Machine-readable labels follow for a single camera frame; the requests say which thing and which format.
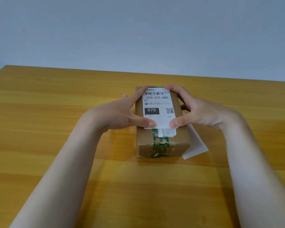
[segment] right hand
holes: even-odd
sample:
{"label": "right hand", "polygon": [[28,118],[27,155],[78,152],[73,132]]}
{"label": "right hand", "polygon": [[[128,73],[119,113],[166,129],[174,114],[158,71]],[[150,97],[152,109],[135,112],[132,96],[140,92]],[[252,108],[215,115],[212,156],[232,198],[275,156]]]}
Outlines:
{"label": "right hand", "polygon": [[171,128],[198,123],[221,129],[228,122],[244,120],[238,111],[219,103],[194,97],[184,87],[167,85],[165,88],[177,92],[179,99],[184,103],[181,105],[181,109],[190,112],[184,116],[172,119],[170,122]]}

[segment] white wall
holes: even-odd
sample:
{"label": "white wall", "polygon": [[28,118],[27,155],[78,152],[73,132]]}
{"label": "white wall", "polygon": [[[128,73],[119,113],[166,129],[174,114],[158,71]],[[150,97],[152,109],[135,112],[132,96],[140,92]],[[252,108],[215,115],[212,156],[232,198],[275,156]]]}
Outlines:
{"label": "white wall", "polygon": [[0,0],[0,62],[285,80],[285,0]]}

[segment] fingers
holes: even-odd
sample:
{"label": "fingers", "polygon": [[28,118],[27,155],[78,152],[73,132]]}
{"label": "fingers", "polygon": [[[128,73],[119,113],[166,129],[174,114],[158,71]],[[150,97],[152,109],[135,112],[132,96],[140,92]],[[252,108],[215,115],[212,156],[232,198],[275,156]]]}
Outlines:
{"label": "fingers", "polygon": [[140,117],[137,115],[132,115],[132,117],[130,118],[130,125],[131,126],[140,126],[140,127],[144,127],[144,128],[154,128],[156,127],[156,122],[148,119],[148,118],[144,118],[144,117]]}
{"label": "fingers", "polygon": [[165,86],[165,89],[177,92],[179,94],[180,100],[186,104],[189,104],[193,98],[193,96],[184,87],[181,86],[167,85]]}
{"label": "fingers", "polygon": [[190,114],[185,114],[184,116],[180,116],[178,118],[172,119],[170,122],[171,128],[181,127],[187,124],[192,123],[190,121]]}
{"label": "fingers", "polygon": [[182,104],[180,107],[181,107],[181,110],[186,110],[186,111],[189,111],[189,112],[191,111],[186,104]]}
{"label": "fingers", "polygon": [[139,90],[137,90],[135,93],[133,93],[129,98],[131,99],[131,103],[135,103],[148,89],[148,86],[143,86]]}

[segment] wood grain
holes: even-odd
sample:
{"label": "wood grain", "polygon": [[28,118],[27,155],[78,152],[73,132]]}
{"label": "wood grain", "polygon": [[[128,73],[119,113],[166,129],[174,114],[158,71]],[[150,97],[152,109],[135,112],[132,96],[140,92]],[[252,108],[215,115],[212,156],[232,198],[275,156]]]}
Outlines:
{"label": "wood grain", "polygon": [[[135,86],[171,83],[239,110],[285,184],[285,82],[5,66],[0,227],[10,225],[85,111]],[[138,160],[134,127],[104,134],[77,227],[239,227],[223,134],[194,127],[209,151],[188,160]]]}

